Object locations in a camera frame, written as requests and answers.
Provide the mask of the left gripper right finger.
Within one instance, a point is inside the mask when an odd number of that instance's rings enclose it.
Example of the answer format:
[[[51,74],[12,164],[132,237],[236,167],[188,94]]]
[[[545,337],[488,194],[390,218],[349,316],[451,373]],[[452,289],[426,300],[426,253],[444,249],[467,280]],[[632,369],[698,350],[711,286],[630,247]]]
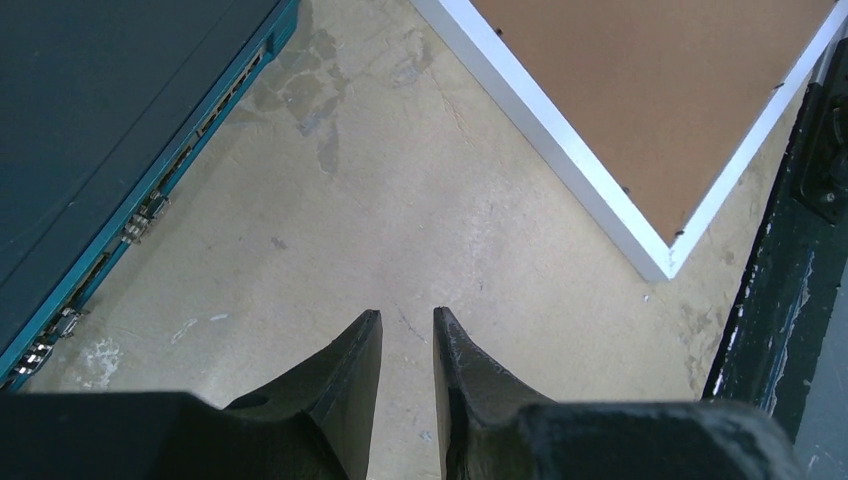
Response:
[[[734,401],[557,402],[433,312],[445,479],[799,479],[781,427]]]

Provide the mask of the white picture frame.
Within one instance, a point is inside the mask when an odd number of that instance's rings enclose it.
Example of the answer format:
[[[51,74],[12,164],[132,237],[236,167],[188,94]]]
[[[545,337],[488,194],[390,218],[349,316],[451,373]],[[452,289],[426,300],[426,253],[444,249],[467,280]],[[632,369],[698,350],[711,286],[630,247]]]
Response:
[[[646,282],[669,281],[679,273],[815,64],[847,25],[847,4],[837,1],[773,88],[682,233],[667,244],[471,2],[413,5]]]

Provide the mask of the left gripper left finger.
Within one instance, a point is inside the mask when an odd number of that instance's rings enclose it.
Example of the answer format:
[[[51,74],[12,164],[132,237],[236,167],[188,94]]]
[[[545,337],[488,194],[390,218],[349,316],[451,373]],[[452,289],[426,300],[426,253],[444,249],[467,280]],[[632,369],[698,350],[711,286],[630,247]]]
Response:
[[[289,371],[216,408],[187,392],[1,399],[5,479],[363,479],[382,322],[363,312]]]

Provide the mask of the brown cardboard backing board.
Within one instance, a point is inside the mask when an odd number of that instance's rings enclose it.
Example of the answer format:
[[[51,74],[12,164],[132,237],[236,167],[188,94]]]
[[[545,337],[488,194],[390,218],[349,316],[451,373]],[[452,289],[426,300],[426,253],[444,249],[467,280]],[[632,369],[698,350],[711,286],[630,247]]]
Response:
[[[825,0],[476,3],[666,242],[832,8]]]

